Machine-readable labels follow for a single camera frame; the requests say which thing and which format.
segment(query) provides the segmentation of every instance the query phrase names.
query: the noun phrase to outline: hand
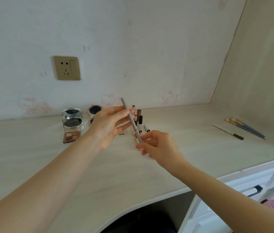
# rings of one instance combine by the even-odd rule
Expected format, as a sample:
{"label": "hand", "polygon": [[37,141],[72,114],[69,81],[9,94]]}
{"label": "hand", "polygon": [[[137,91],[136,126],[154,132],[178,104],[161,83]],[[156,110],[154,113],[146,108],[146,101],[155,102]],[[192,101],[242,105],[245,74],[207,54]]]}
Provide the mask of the hand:
{"label": "hand", "polygon": [[100,151],[106,149],[114,137],[131,126],[128,122],[120,127],[118,125],[129,121],[128,113],[133,110],[125,110],[124,106],[115,106],[99,111],[87,132],[94,133],[100,139]]}
{"label": "hand", "polygon": [[171,174],[175,173],[179,166],[187,163],[174,139],[168,133],[153,130],[141,138],[143,142],[137,144],[136,149],[142,149],[142,155],[149,153],[160,166]]}

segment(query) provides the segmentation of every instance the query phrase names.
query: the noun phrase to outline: left hand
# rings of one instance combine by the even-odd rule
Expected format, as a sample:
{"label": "left hand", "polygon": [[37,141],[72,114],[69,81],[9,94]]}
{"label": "left hand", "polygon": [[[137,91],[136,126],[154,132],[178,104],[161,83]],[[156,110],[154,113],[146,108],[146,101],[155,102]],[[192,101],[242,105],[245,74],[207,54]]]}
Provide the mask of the left hand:
{"label": "left hand", "polygon": [[92,132],[100,139],[100,151],[106,149],[114,137],[131,126],[128,122],[120,127],[118,125],[129,121],[128,113],[133,114],[133,110],[126,110],[124,106],[115,106],[99,111],[88,132]]}

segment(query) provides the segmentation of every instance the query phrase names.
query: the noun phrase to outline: wall socket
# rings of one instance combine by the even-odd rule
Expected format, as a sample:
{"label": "wall socket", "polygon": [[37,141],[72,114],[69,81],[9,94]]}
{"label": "wall socket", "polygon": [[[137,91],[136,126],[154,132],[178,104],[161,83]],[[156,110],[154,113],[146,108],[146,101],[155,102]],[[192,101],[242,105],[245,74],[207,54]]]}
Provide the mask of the wall socket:
{"label": "wall socket", "polygon": [[80,80],[78,58],[74,56],[54,56],[58,80]]}

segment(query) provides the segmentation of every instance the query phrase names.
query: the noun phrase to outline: makeup table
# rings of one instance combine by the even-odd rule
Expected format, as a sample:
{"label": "makeup table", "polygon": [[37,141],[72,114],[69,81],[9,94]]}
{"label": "makeup table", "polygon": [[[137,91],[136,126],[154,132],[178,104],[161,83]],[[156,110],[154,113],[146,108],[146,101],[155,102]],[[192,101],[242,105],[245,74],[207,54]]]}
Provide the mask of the makeup table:
{"label": "makeup table", "polygon": [[[266,135],[252,135],[225,121],[236,116],[211,104],[143,109],[143,124],[169,132],[186,159],[220,178],[274,166],[274,132],[244,121]],[[84,118],[84,131],[88,128]],[[235,132],[243,141],[212,124]],[[190,191],[155,160],[135,149],[131,128],[91,163],[49,232],[100,232],[120,216]],[[62,117],[0,121],[0,199],[43,168],[62,150]]]}

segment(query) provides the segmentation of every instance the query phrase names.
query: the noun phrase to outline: black handle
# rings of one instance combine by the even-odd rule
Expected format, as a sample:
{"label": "black handle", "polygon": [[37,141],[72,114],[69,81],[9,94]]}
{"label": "black handle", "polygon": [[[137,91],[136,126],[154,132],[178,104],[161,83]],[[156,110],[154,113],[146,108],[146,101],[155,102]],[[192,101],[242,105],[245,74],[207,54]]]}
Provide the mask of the black handle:
{"label": "black handle", "polygon": [[248,195],[248,197],[252,197],[252,196],[254,196],[256,194],[259,194],[263,190],[263,188],[260,185],[256,185],[254,188],[256,188],[257,191],[255,193],[252,193],[252,194]]}

